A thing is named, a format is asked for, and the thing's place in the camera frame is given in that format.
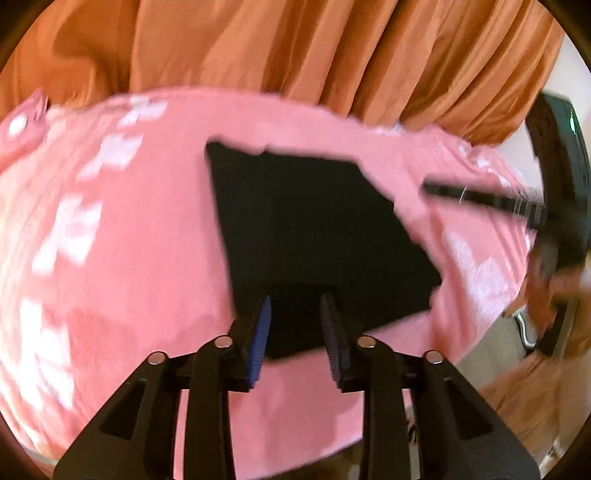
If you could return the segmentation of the person's right hand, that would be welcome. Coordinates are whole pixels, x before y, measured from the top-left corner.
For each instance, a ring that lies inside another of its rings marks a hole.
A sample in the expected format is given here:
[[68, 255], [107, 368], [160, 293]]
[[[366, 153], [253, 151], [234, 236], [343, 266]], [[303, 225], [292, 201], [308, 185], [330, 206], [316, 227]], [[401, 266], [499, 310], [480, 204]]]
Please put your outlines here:
[[575, 300], [578, 310], [574, 332], [590, 334], [590, 266], [577, 265], [546, 277], [542, 270], [541, 253], [533, 249], [528, 258], [525, 298], [529, 317], [537, 333], [542, 335], [557, 316], [556, 305]]

